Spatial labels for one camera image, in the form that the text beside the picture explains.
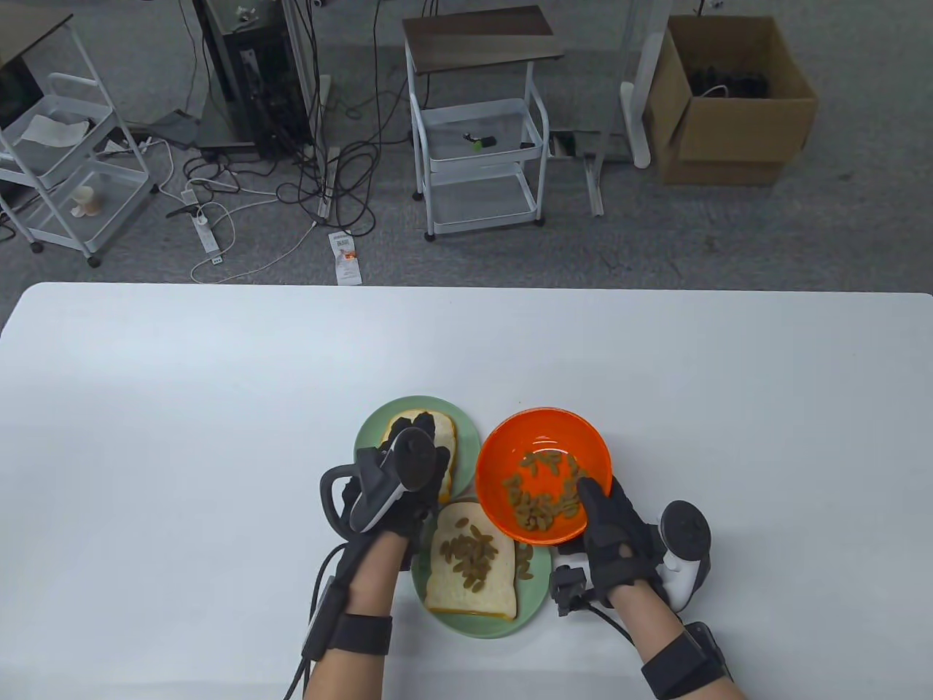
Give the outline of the person's left hand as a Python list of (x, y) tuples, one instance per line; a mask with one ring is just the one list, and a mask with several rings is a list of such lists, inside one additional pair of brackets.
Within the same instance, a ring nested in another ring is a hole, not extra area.
[(400, 569), (410, 566), (424, 520), (446, 499), (456, 452), (456, 431), (447, 418), (416, 411), (394, 418), (383, 442), (357, 451), (343, 494), (341, 526), (346, 550), (337, 569), (359, 569), (382, 534), (405, 543)]

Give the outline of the person's right hand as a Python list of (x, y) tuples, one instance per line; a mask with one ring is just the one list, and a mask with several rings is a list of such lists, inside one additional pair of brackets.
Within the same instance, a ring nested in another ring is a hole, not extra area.
[(605, 494), (592, 477), (580, 477), (577, 496), (587, 517), (581, 543), (597, 600), (607, 604), (613, 590), (644, 581), (663, 603), (669, 603), (657, 573), (649, 524), (634, 510), (620, 482), (613, 479), (610, 492)]

